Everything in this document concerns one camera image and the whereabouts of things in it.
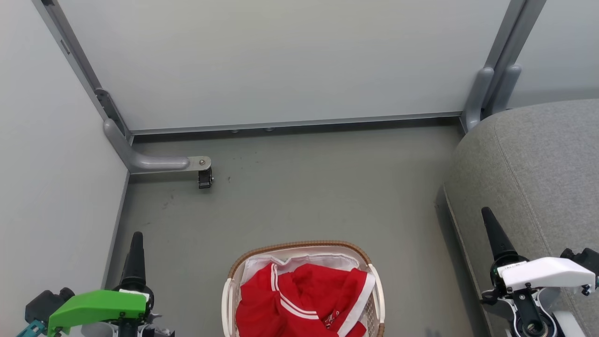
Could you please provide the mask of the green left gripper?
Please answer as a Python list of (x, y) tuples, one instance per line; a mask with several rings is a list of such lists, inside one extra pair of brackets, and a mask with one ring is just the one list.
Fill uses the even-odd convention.
[(143, 233), (135, 232), (117, 290), (96, 290), (71, 297), (49, 318), (47, 336), (68, 334), (73, 327), (115, 323), (121, 337), (136, 337), (147, 322), (153, 295), (146, 289)]

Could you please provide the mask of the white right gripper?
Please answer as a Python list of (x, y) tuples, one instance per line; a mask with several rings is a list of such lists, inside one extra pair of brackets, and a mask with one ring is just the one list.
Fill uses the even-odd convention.
[(495, 263), (511, 263), (491, 269), (492, 282), (504, 293), (542, 288), (581, 290), (584, 296), (597, 290), (597, 254), (564, 252), (560, 257), (543, 257), (529, 262), (517, 262), (515, 251), (500, 222), (490, 207), (481, 214)]

